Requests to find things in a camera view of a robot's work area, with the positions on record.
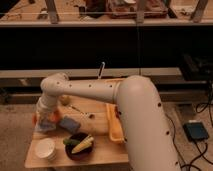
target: paper cup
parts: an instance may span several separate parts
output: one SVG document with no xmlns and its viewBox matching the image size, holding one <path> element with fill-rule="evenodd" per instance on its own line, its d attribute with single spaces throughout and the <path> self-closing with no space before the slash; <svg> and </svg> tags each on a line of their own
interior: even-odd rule
<svg viewBox="0 0 213 171">
<path fill-rule="evenodd" d="M 35 147 L 35 154 L 40 159 L 53 160 L 56 156 L 55 142 L 51 138 L 40 140 Z"/>
</svg>

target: orange tray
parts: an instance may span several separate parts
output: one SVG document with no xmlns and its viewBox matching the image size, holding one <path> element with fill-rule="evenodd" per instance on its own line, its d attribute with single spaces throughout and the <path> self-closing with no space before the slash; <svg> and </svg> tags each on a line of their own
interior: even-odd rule
<svg viewBox="0 0 213 171">
<path fill-rule="evenodd" d="M 123 79 L 110 79 L 106 80 L 106 82 L 119 82 Z M 107 109 L 107 119 L 109 123 L 109 138 L 111 141 L 115 143 L 123 143 L 124 136 L 121 128 L 121 123 L 119 118 L 117 117 L 117 109 L 116 105 L 106 104 Z"/>
</svg>

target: corn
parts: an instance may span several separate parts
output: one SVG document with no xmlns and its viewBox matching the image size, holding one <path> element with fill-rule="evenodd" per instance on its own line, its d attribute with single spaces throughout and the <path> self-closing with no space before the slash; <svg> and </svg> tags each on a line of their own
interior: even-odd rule
<svg viewBox="0 0 213 171">
<path fill-rule="evenodd" d="M 76 154 L 88 147 L 90 147 L 92 145 L 92 142 L 94 141 L 94 138 L 89 136 L 86 137 L 83 141 L 81 141 L 78 145 L 76 145 L 73 149 L 72 149 L 72 154 Z"/>
</svg>

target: floor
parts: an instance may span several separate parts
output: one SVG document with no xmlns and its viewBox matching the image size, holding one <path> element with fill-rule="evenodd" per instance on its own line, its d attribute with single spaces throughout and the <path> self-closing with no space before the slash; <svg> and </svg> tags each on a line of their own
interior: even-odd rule
<svg viewBox="0 0 213 171">
<path fill-rule="evenodd" d="M 176 125 L 176 144 L 182 153 L 186 162 L 198 155 L 195 146 L 187 141 L 184 135 L 182 124 L 189 119 L 202 121 L 210 135 L 207 140 L 209 150 L 206 156 L 213 160 L 213 128 L 210 126 L 209 115 L 207 112 L 192 115 L 183 114 L 180 108 L 173 103 L 165 103 L 164 109 L 175 122 Z M 35 111 L 35 105 L 0 105 L 0 170 L 1 171 L 46 171 L 47 169 L 26 169 L 24 161 L 28 147 L 30 145 L 33 132 L 31 122 L 32 114 Z M 199 159 L 196 163 L 202 170 L 212 170 L 213 166 L 206 163 L 203 159 Z M 129 171 L 128 165 L 113 166 L 90 166 L 73 168 L 74 171 Z"/>
</svg>

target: wire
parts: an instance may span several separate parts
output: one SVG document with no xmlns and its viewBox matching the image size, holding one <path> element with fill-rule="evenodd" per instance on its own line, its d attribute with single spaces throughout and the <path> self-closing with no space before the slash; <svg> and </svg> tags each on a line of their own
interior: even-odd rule
<svg viewBox="0 0 213 171">
<path fill-rule="evenodd" d="M 184 160 L 182 154 L 180 153 L 180 151 L 179 151 L 179 149 L 178 149 L 178 147 L 177 147 L 177 145 L 176 145 L 176 143 L 175 143 L 175 137 L 176 137 L 176 127 L 175 127 L 175 123 L 174 123 L 174 121 L 172 120 L 172 118 L 171 118 L 170 116 L 168 116 L 167 114 L 166 114 L 166 117 L 170 120 L 170 122 L 172 123 L 172 126 L 173 126 L 173 137 L 172 137 L 173 144 L 174 144 L 174 146 L 175 146 L 175 149 L 176 149 L 176 151 L 177 151 L 177 153 L 178 153 L 180 159 L 182 160 L 183 164 L 185 165 L 186 162 L 185 162 L 185 160 Z"/>
<path fill-rule="evenodd" d="M 200 150 L 200 148 L 199 148 L 197 142 L 195 142 L 195 146 L 197 147 L 199 153 L 201 154 L 202 152 L 201 152 L 201 150 Z M 209 164 L 213 165 L 213 162 L 210 161 L 209 159 L 207 159 L 207 158 L 204 156 L 204 154 L 202 155 L 202 157 L 203 157 L 203 159 L 204 159 L 206 162 L 208 162 Z"/>
<path fill-rule="evenodd" d="M 184 167 L 193 167 L 193 168 L 197 169 L 198 171 L 202 171 L 199 167 L 192 165 L 192 164 L 184 164 L 180 168 L 183 169 Z"/>
<path fill-rule="evenodd" d="M 211 106 L 212 104 L 212 100 L 213 100 L 213 87 L 212 87 L 212 81 L 207 81 L 207 84 L 209 85 L 209 90 L 208 90 L 208 101 L 207 102 L 203 102 L 203 103 L 199 103 L 196 105 L 196 112 L 197 113 L 201 113 L 203 112 L 206 108 L 208 108 L 209 110 L 209 119 L 211 122 L 211 126 L 213 127 L 213 118 L 212 118 L 212 112 L 211 112 Z"/>
<path fill-rule="evenodd" d="M 201 158 L 208 150 L 208 144 L 205 143 L 205 149 L 203 152 L 201 152 L 198 156 L 196 156 L 194 159 L 191 160 L 191 162 L 189 163 L 189 171 L 191 170 L 191 166 L 193 165 L 193 163 L 198 160 L 199 158 Z"/>
</svg>

